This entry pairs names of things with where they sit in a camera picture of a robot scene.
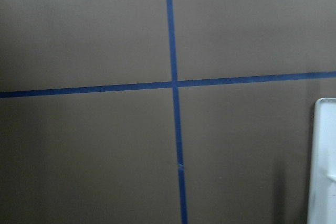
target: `blue tape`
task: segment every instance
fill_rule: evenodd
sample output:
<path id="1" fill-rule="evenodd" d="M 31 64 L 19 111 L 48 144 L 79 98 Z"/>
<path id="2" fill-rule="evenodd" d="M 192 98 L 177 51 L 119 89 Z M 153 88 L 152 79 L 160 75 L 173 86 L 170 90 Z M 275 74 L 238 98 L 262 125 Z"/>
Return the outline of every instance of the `blue tape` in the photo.
<path id="1" fill-rule="evenodd" d="M 95 86 L 95 87 L 2 92 L 2 93 L 0 93 L 0 98 L 34 97 L 34 96 L 39 96 L 39 95 L 95 93 L 95 92 L 141 90 L 141 89 L 162 89 L 162 88 L 171 88 L 171 87 L 172 87 L 172 83 L 170 81 L 166 81 L 166 82 L 151 82 L 151 83 L 135 83 L 135 84 L 120 84 L 120 85 L 109 85 L 109 86 Z"/>
<path id="2" fill-rule="evenodd" d="M 334 78 L 334 77 L 336 77 L 336 71 L 313 72 L 313 73 L 290 73 L 290 74 L 276 74 L 269 76 L 246 76 L 246 77 L 234 77 L 234 78 L 187 80 L 187 81 L 179 81 L 178 86 L 195 87 L 195 86 L 209 86 L 209 85 L 223 85 L 223 84 L 237 84 L 237 83 L 251 83 L 251 82 L 321 79 L 321 78 Z"/>
<path id="3" fill-rule="evenodd" d="M 177 152 L 178 175 L 179 175 L 178 184 L 180 188 L 181 222 L 182 224 L 187 224 L 188 219 L 187 219 L 186 192 L 185 192 L 185 179 L 184 179 L 180 99 L 178 95 L 179 89 L 177 85 L 178 81 L 177 81 L 177 60 L 176 60 L 173 0 L 166 0 L 166 3 L 167 3 L 167 17 L 168 17 L 168 30 L 169 30 L 170 62 L 172 72 L 176 152 Z"/>

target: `white plastic container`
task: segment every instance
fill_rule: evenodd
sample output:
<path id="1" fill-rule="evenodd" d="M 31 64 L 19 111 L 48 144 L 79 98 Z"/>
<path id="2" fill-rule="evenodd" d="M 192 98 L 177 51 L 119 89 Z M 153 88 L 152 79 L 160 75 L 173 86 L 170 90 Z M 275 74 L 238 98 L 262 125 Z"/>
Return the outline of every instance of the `white plastic container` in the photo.
<path id="1" fill-rule="evenodd" d="M 316 102 L 308 224 L 336 223 L 336 99 Z"/>

